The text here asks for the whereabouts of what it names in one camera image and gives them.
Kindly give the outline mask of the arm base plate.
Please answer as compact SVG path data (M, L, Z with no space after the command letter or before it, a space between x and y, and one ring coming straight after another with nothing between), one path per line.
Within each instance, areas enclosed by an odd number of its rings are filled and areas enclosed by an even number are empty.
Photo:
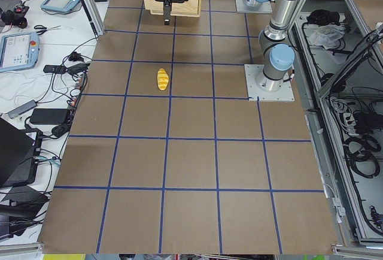
M271 14L270 0L235 0L238 13Z
M245 79L249 101L293 102L295 100L290 76L270 80L263 73L264 65L245 64Z

